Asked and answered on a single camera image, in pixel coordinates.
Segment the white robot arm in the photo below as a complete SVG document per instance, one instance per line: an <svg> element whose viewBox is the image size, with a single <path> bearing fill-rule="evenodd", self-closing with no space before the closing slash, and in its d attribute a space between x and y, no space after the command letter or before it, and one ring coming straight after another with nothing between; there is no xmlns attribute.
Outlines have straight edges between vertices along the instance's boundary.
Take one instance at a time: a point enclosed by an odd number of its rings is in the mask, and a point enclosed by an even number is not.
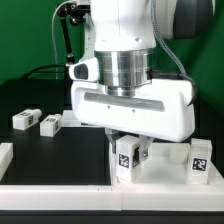
<svg viewBox="0 0 224 224"><path fill-rule="evenodd" d="M74 115L83 123L181 142L195 129L196 86L165 39L198 36L215 0L90 0L94 57L69 68Z"/></svg>

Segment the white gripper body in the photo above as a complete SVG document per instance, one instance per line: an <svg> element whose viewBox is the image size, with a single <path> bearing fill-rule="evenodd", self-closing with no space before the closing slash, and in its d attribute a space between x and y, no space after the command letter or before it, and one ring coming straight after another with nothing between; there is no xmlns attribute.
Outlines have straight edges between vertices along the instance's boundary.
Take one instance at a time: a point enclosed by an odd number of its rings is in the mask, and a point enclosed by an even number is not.
<svg viewBox="0 0 224 224"><path fill-rule="evenodd" d="M72 65L69 76L74 116L82 123L181 142L195 130L193 87L185 80L156 79L132 97L111 96L98 82L97 60Z"/></svg>

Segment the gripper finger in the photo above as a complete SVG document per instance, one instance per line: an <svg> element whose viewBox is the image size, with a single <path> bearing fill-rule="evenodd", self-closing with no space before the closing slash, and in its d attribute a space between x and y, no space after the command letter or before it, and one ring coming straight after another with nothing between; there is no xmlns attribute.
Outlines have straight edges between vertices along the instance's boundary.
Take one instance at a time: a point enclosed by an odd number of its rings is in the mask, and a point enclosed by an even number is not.
<svg viewBox="0 0 224 224"><path fill-rule="evenodd" d="M148 158L148 149L153 142L153 138L140 135L139 140L140 140L140 148L139 148L140 159L146 160Z"/></svg>
<svg viewBox="0 0 224 224"><path fill-rule="evenodd" d="M111 143L112 152L116 153L116 141L120 138L119 132L110 128L105 129L105 134Z"/></svg>

